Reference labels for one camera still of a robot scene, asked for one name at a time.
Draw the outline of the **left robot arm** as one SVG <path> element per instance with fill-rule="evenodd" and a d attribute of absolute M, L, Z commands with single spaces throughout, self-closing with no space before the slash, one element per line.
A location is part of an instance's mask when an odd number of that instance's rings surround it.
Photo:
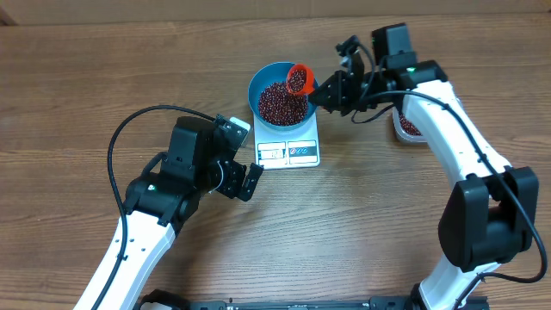
<path fill-rule="evenodd" d="M 167 151 L 129 183 L 114 237 L 78 309 L 133 308 L 205 194 L 217 191 L 230 199 L 251 199 L 263 167 L 234 159 L 250 132 L 251 125 L 236 117 L 177 119 Z"/>

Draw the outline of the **red measuring scoop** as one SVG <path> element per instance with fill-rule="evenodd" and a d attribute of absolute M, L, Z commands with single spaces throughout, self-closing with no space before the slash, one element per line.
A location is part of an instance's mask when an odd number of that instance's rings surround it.
<path fill-rule="evenodd" d="M 304 83 L 301 85 L 300 89 L 294 90 L 291 87 L 291 79 L 296 72 L 304 73 Z M 310 67 L 304 64 L 294 64 L 288 71 L 286 86 L 288 93 L 297 96 L 306 96 L 315 91 L 315 75 Z"/>

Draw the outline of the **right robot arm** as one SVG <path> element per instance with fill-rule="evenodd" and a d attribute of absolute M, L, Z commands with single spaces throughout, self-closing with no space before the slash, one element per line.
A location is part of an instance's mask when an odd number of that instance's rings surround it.
<path fill-rule="evenodd" d="M 380 103 L 396 108 L 426 139 L 452 189 L 438 224 L 443 250 L 435 269 L 404 309 L 472 309 L 468 296 L 495 277 L 534 283 L 548 270 L 535 228 L 539 183 L 529 168 L 514 168 L 468 118 L 453 86 L 434 60 L 386 59 L 378 72 L 337 71 L 309 98 L 347 115 Z"/>

